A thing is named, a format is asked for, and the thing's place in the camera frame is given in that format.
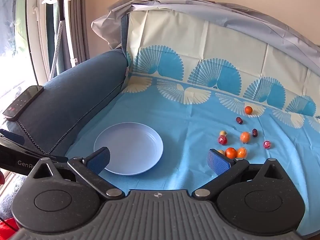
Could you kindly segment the person's left hand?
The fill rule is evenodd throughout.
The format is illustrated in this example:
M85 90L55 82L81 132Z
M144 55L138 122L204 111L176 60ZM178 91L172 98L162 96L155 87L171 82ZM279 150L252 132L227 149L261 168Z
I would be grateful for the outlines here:
M4 185L4 184L5 184L4 174L0 171L0 185Z

